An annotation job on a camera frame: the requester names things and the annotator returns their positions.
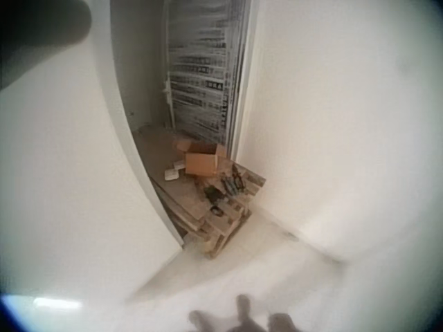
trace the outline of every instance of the cardboard box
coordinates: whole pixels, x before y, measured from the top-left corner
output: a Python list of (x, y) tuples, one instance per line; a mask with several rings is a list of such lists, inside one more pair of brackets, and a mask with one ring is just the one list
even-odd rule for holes
[(176, 148), (185, 154), (186, 173), (199, 176), (217, 175), (219, 158), (226, 158), (226, 148), (220, 144), (183, 139)]

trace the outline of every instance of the white wall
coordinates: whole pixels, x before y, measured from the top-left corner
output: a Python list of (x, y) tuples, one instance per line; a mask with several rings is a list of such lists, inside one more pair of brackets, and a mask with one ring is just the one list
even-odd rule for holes
[(259, 208), (338, 258), (441, 200), (443, 29), (426, 4), (260, 2), (237, 159), (268, 180)]
[(162, 14), (163, 0), (111, 1), (116, 73), (131, 130), (169, 119), (162, 92)]
[[(86, 40), (0, 94), (0, 268), (7, 293), (116, 303), (180, 250), (114, 129), (116, 112), (124, 115), (114, 107), (111, 117), (100, 84), (92, 36), (101, 18), (93, 12)], [(124, 127), (130, 137), (126, 122), (119, 133)]]

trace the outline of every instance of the floor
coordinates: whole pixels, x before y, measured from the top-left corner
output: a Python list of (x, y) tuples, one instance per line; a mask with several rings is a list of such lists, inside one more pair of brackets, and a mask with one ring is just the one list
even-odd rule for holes
[(341, 266), (257, 214), (214, 260), (197, 244), (185, 250), (127, 303), (117, 331), (195, 331), (190, 311), (203, 311), (215, 332), (237, 326), (235, 298), (251, 299), (265, 327), (288, 313), (301, 331), (318, 331), (343, 276)]

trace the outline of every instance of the white floor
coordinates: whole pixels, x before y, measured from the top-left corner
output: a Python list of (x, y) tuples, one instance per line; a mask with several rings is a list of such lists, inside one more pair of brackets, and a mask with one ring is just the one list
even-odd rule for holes
[(188, 313), (206, 313), (215, 332), (237, 325), (235, 297), (251, 298), (253, 319), (288, 313), (302, 331), (318, 331), (343, 277), (326, 259), (278, 226), (254, 214), (214, 260), (196, 243), (128, 303), (117, 331), (194, 331)]

